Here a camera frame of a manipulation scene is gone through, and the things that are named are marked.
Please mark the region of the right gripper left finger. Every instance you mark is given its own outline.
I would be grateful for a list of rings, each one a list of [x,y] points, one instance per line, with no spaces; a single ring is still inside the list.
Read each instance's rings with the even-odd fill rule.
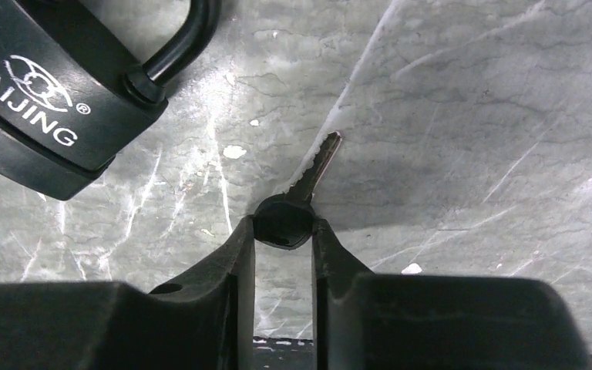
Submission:
[[[121,281],[0,284],[0,369],[249,369],[254,228],[145,293]]]

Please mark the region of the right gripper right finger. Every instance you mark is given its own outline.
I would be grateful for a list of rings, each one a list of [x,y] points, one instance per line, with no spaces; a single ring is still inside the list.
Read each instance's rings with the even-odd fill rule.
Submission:
[[[525,278],[378,274],[319,219],[317,369],[592,369],[567,304]]]

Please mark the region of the black head key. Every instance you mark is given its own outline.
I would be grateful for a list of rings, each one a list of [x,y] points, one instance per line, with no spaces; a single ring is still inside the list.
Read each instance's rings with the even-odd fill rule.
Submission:
[[[259,204],[253,214],[256,241],[291,251],[309,240],[316,218],[311,205],[313,193],[341,142],[339,132],[329,133],[302,176],[286,192],[268,197]]]

